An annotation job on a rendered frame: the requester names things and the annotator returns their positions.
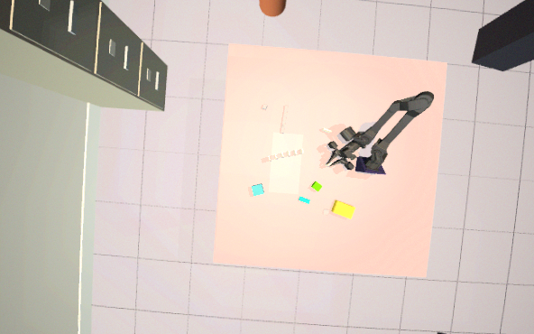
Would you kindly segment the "lime green block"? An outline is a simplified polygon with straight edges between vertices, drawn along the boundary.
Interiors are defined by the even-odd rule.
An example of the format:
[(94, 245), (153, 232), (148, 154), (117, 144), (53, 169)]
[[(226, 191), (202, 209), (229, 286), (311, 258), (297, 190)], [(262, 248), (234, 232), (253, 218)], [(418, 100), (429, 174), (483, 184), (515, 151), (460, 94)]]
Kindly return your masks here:
[(315, 189), (316, 191), (320, 191), (320, 189), (323, 187), (322, 185), (320, 185), (318, 182), (314, 181), (314, 183), (311, 185), (311, 187), (313, 189)]

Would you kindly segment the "yellow rectangular block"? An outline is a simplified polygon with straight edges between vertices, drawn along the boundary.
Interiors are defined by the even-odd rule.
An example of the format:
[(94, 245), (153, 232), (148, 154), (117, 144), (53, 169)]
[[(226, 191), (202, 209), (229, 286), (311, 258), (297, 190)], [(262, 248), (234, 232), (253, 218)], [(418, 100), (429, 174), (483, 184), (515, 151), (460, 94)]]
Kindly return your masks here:
[(354, 213), (354, 209), (355, 208), (352, 207), (351, 205), (335, 200), (334, 206), (331, 211), (338, 215), (351, 219)]

